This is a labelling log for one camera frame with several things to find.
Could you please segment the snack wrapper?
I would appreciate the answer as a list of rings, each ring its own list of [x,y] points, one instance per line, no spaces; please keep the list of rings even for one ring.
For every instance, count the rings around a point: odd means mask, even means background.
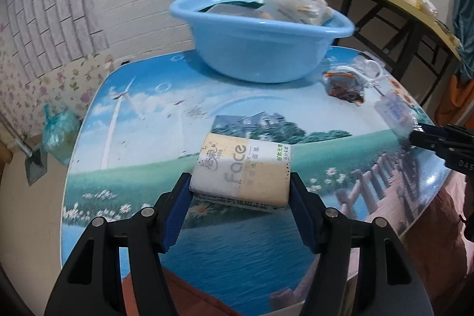
[[[353,72],[330,70],[323,74],[326,93],[339,100],[361,105],[364,103],[364,84]]]

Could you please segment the clear bag cotton balls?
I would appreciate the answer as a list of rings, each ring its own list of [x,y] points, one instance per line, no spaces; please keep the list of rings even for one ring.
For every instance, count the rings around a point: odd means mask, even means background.
[[[333,19],[333,9],[325,0],[265,0],[257,10],[263,19],[324,26]]]

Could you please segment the blue plastic basin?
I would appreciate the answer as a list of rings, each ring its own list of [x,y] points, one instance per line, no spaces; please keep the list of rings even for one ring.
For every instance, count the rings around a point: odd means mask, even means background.
[[[333,12],[325,26],[211,12],[217,5],[267,0],[176,0],[171,16],[186,22],[202,61],[231,78],[261,84],[281,84],[316,70],[336,39],[352,36],[354,25]]]

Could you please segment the yellow side table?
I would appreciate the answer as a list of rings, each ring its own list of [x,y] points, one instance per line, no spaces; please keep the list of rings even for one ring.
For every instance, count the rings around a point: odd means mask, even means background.
[[[422,106],[433,94],[459,52],[436,21],[403,0],[326,0],[352,19],[351,42],[384,61],[390,73],[411,87],[421,86]]]

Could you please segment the dustpan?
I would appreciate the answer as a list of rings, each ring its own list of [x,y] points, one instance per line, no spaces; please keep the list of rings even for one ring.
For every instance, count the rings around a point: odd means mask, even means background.
[[[19,149],[25,154],[26,179],[29,186],[47,173],[47,153],[43,150],[42,144],[30,147],[20,138],[15,139]]]

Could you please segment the teal plastic bag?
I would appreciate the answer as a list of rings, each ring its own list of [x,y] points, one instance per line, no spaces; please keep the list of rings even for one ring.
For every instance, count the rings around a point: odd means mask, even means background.
[[[43,149],[61,164],[68,166],[76,143],[81,122],[71,111],[52,115],[49,105],[43,107],[45,126],[42,135]]]

